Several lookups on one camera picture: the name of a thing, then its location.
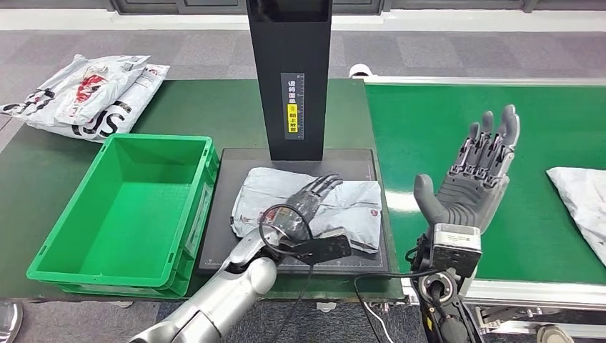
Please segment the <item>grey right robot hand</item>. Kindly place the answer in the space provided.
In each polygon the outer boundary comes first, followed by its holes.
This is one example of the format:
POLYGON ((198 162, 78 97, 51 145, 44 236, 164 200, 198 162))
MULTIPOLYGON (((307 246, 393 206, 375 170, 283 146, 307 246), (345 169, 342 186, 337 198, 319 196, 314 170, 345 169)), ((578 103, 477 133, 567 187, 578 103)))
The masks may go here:
POLYGON ((470 124, 438 190, 429 175, 415 177, 413 193, 428 223, 426 237, 433 235, 436 224, 477 227, 481 233, 487 230, 510 182, 507 172, 519 136, 515 105, 504 107, 497 128, 494 114, 486 111, 480 122, 470 124))

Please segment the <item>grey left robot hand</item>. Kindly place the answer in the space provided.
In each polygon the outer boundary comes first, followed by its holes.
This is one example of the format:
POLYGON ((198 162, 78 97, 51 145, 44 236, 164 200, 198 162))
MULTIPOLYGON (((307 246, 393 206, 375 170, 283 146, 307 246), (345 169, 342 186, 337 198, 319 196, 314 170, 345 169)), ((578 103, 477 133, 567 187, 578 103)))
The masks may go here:
POLYGON ((273 225, 281 229, 292 241, 310 239, 311 229, 307 226, 328 194, 342 183, 343 178, 337 174, 313 179, 286 200, 285 204, 295 211, 286 207, 279 208, 274 216, 273 225))

